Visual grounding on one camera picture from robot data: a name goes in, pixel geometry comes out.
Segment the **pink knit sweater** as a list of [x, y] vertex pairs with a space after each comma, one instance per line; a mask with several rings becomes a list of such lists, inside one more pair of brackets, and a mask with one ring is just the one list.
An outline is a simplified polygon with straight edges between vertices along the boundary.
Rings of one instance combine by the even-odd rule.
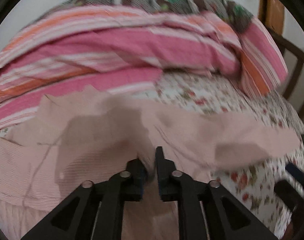
[[294, 152], [291, 128], [243, 113], [201, 114], [92, 87], [45, 95], [35, 116], [0, 138], [0, 228], [20, 239], [86, 180], [100, 183], [140, 159], [143, 200], [125, 206], [123, 239], [178, 239], [177, 206], [157, 193], [155, 149], [193, 179]]

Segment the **floral bed sheet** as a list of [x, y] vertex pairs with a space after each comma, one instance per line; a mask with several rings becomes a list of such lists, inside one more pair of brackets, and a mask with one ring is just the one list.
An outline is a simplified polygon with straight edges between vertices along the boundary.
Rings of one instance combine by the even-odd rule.
[[2, 106], [23, 116], [0, 125], [0, 229], [20, 239], [85, 180], [100, 183], [139, 158], [149, 174], [141, 203], [126, 205], [124, 239], [174, 239], [176, 205], [161, 202], [155, 149], [202, 182], [215, 179], [276, 237], [290, 212], [273, 194], [285, 164], [304, 168], [304, 124], [272, 92], [248, 99], [223, 77], [128, 71], [75, 77]]

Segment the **dark wooden footboard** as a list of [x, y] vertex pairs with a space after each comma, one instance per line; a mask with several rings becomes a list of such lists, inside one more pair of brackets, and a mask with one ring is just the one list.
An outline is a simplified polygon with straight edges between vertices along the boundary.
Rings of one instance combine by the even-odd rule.
[[289, 70], [289, 75], [284, 84], [278, 89], [285, 100], [298, 99], [301, 103], [297, 113], [304, 119], [304, 51], [292, 42], [268, 29], [276, 42]]

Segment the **pink striped quilt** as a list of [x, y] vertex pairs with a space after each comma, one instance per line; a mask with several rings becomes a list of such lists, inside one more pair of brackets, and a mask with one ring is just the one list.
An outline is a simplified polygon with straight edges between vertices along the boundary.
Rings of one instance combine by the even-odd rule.
[[27, 120], [44, 93], [154, 81], [179, 68], [220, 73], [251, 99], [286, 79], [283, 56], [260, 20], [239, 34], [215, 13], [179, 15], [91, 5], [23, 28], [0, 52], [0, 129]]

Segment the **brown wooden door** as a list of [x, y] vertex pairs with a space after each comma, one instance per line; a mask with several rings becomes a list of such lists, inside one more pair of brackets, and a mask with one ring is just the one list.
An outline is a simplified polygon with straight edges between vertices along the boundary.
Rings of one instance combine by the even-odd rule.
[[283, 34], [285, 7], [279, 0], [259, 0], [258, 18], [266, 29]]

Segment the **multicolour patterned blanket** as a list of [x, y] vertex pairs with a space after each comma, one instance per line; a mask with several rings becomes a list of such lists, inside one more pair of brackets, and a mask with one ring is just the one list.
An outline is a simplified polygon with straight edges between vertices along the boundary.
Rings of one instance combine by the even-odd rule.
[[71, 0], [75, 5], [123, 5], [147, 12], [173, 12], [175, 14], [200, 14], [209, 11], [242, 33], [250, 24], [253, 14], [232, 0]]

